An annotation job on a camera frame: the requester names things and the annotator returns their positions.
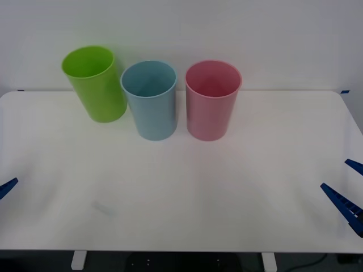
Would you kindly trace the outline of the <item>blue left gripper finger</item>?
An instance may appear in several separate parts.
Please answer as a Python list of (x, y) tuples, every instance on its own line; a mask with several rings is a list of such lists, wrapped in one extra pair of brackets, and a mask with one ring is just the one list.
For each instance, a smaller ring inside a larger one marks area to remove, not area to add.
[(6, 194), (10, 192), (10, 190), (18, 183), (17, 178), (13, 178), (12, 180), (6, 182), (5, 184), (0, 186), (0, 199), (2, 199)]

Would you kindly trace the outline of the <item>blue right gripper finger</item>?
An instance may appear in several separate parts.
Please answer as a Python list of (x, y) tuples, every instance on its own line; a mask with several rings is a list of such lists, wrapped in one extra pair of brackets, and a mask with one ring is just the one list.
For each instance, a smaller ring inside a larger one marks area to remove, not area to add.
[(354, 232), (362, 237), (362, 208), (333, 190), (325, 183), (320, 185), (330, 201), (339, 210)]
[(344, 162), (346, 165), (350, 166), (352, 169), (354, 169), (358, 173), (363, 173), (363, 164), (356, 162), (354, 160), (347, 159)]

